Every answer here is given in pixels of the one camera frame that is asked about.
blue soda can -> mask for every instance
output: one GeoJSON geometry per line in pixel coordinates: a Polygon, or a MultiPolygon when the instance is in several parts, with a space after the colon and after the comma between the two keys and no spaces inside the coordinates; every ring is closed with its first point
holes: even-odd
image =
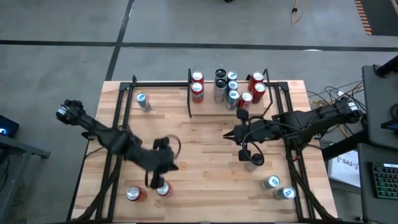
{"type": "Polygon", "coordinates": [[[293,199],[294,197],[296,197],[296,191],[293,187],[281,187],[274,191],[276,200],[293,199]]]}
{"type": "Polygon", "coordinates": [[[228,72],[226,74],[226,82],[229,83],[230,81],[236,81],[238,79],[238,74],[236,72],[228,72]]]}
{"type": "Polygon", "coordinates": [[[238,90],[239,84],[237,83],[237,81],[229,81],[227,87],[226,87],[226,92],[229,93],[229,91],[231,90],[238,90]]]}
{"type": "Polygon", "coordinates": [[[229,91],[228,95],[226,96],[226,109],[230,111],[235,110],[236,105],[238,104],[239,97],[240,95],[238,91],[229,91]]]}
{"type": "Polygon", "coordinates": [[[143,112],[151,111],[152,108],[150,107],[148,98],[144,93],[137,94],[137,101],[143,112]]]}

black can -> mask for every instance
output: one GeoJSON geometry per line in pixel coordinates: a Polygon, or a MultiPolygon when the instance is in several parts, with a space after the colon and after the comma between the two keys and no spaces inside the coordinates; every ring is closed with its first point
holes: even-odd
{"type": "Polygon", "coordinates": [[[224,79],[226,81],[226,71],[224,69],[217,69],[214,82],[219,79],[224,79]]]}
{"type": "Polygon", "coordinates": [[[224,79],[218,79],[214,84],[214,100],[216,103],[224,101],[226,96],[226,81],[224,79]]]}

can cluster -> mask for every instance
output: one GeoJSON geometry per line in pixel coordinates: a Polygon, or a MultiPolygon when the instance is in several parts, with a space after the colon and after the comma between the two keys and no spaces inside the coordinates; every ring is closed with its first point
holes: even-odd
{"type": "MultiPolygon", "coordinates": [[[[201,103],[204,99],[205,79],[202,72],[193,72],[191,75],[191,93],[194,103],[201,103]]],[[[259,103],[267,87],[263,83],[264,76],[254,72],[249,81],[248,89],[239,93],[238,74],[217,69],[214,77],[213,98],[216,103],[226,102],[227,110],[248,110],[252,104],[259,103]]]]}
{"type": "Polygon", "coordinates": [[[293,187],[279,187],[280,179],[276,175],[270,175],[260,181],[260,187],[263,190],[274,190],[272,193],[276,200],[293,199],[296,196],[296,190],[293,187]]]}
{"type": "MultiPolygon", "coordinates": [[[[168,197],[173,193],[173,188],[169,182],[165,181],[163,187],[156,189],[156,193],[161,197],[168,197]]],[[[145,202],[148,195],[145,189],[138,185],[133,185],[127,189],[126,197],[132,202],[145,202]]]]}

red soda can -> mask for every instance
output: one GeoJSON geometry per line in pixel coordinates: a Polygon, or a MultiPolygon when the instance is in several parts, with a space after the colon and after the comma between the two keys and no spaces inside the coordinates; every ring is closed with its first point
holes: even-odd
{"type": "Polygon", "coordinates": [[[156,193],[163,197],[168,197],[173,193],[173,188],[169,182],[165,181],[163,187],[156,189],[156,193]]]}
{"type": "Polygon", "coordinates": [[[205,83],[205,78],[203,77],[203,74],[201,72],[193,72],[191,75],[191,80],[192,83],[198,82],[202,85],[205,83]]]}
{"type": "Polygon", "coordinates": [[[261,72],[254,72],[253,75],[250,76],[250,81],[248,85],[248,90],[249,92],[253,91],[254,85],[256,83],[264,81],[264,76],[261,74],[261,72]]]}
{"type": "Polygon", "coordinates": [[[252,103],[259,103],[266,90],[267,87],[263,83],[256,83],[254,85],[253,91],[251,92],[251,94],[253,94],[252,103]]]}
{"type": "Polygon", "coordinates": [[[241,98],[238,101],[238,109],[249,110],[253,95],[251,93],[242,93],[241,98]]]}
{"type": "Polygon", "coordinates": [[[203,85],[201,83],[193,83],[191,86],[192,101],[201,103],[203,101],[203,85]]]}
{"type": "Polygon", "coordinates": [[[142,187],[133,185],[126,192],[127,199],[132,202],[144,202],[147,200],[147,192],[142,187]]]}

soda can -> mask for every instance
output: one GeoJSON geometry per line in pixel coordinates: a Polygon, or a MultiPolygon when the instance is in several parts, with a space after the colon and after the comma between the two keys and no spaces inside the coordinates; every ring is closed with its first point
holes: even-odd
{"type": "Polygon", "coordinates": [[[264,76],[261,72],[254,72],[253,75],[250,76],[250,81],[248,85],[249,92],[252,92],[254,85],[259,82],[264,81],[264,76]]]}
{"type": "Polygon", "coordinates": [[[266,92],[267,87],[263,83],[256,83],[254,85],[253,91],[251,92],[253,94],[253,100],[252,103],[259,103],[261,101],[262,96],[264,96],[264,93],[266,92]]]}
{"type": "Polygon", "coordinates": [[[156,189],[156,193],[163,197],[168,197],[173,193],[173,188],[169,182],[165,181],[163,187],[156,189]]]}
{"type": "Polygon", "coordinates": [[[214,84],[214,100],[216,103],[224,101],[226,95],[226,81],[219,79],[214,84]]]}
{"type": "Polygon", "coordinates": [[[237,83],[237,81],[229,81],[228,82],[228,86],[226,87],[226,92],[229,93],[229,91],[231,90],[238,90],[239,84],[237,83]]]}
{"type": "Polygon", "coordinates": [[[191,81],[192,83],[198,82],[203,85],[205,83],[205,78],[201,72],[193,72],[191,75],[191,81]]]}
{"type": "Polygon", "coordinates": [[[144,202],[147,200],[147,192],[142,187],[133,185],[127,189],[126,197],[132,202],[144,202]]]}
{"type": "Polygon", "coordinates": [[[193,83],[191,86],[192,101],[201,103],[203,101],[203,85],[201,83],[193,83]]]}
{"type": "Polygon", "coordinates": [[[276,175],[270,175],[264,180],[260,181],[260,187],[263,190],[274,189],[279,186],[280,180],[279,177],[276,175]]]}
{"type": "Polygon", "coordinates": [[[230,81],[236,81],[238,79],[238,74],[236,72],[228,72],[226,74],[226,82],[229,83],[230,81]]]}
{"type": "Polygon", "coordinates": [[[253,100],[253,95],[251,93],[242,93],[238,101],[238,109],[249,110],[251,101],[253,100]]]}
{"type": "Polygon", "coordinates": [[[294,197],[296,197],[296,191],[293,187],[281,187],[274,191],[276,200],[293,199],[294,197]]]}
{"type": "Polygon", "coordinates": [[[254,154],[251,159],[255,162],[247,161],[244,165],[244,169],[248,172],[255,171],[258,167],[262,166],[265,162],[264,158],[260,154],[254,154]]]}
{"type": "Polygon", "coordinates": [[[236,105],[238,104],[239,100],[239,93],[236,90],[229,91],[228,95],[226,96],[226,109],[227,110],[235,110],[236,105]]]}
{"type": "Polygon", "coordinates": [[[224,69],[217,69],[214,82],[219,79],[224,79],[226,81],[226,71],[224,69]]]}
{"type": "Polygon", "coordinates": [[[137,102],[138,105],[141,107],[143,112],[150,112],[151,111],[151,107],[150,104],[148,102],[148,97],[147,95],[145,95],[145,93],[138,93],[137,94],[137,102]]]}

